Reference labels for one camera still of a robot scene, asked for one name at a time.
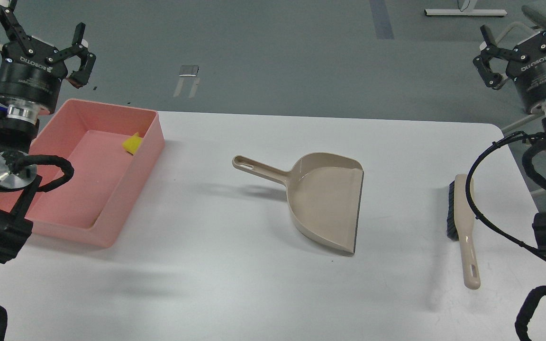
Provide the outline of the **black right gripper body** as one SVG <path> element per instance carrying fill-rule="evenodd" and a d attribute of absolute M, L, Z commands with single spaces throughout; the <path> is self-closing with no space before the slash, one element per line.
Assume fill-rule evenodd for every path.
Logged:
<path fill-rule="evenodd" d="M 546 52 L 538 45 L 517 45 L 514 50 L 526 56 L 526 61 L 513 62 L 513 83 L 528 115 L 541 114 L 546 101 Z"/>

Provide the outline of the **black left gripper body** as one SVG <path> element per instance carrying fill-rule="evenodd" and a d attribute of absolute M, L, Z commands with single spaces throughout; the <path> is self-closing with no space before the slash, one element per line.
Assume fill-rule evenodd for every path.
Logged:
<path fill-rule="evenodd" d="M 47 64 L 44 54 L 26 56 L 20 48 L 2 49 L 0 104 L 9 118 L 37 121 L 51 114 L 58 103 L 62 80 L 69 73 L 63 61 Z"/>

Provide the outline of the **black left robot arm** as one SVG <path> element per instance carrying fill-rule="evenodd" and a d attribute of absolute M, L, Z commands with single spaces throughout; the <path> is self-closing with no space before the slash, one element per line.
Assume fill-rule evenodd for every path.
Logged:
<path fill-rule="evenodd" d="M 0 265 L 17 257 L 32 235 L 26 218 L 39 192 L 69 182 L 74 168 L 54 155 L 30 155 L 39 117 L 54 112 L 63 80 L 85 86 L 97 59 L 76 26 L 72 43 L 60 49 L 26 34 L 15 17 L 17 2 L 0 0 Z"/>

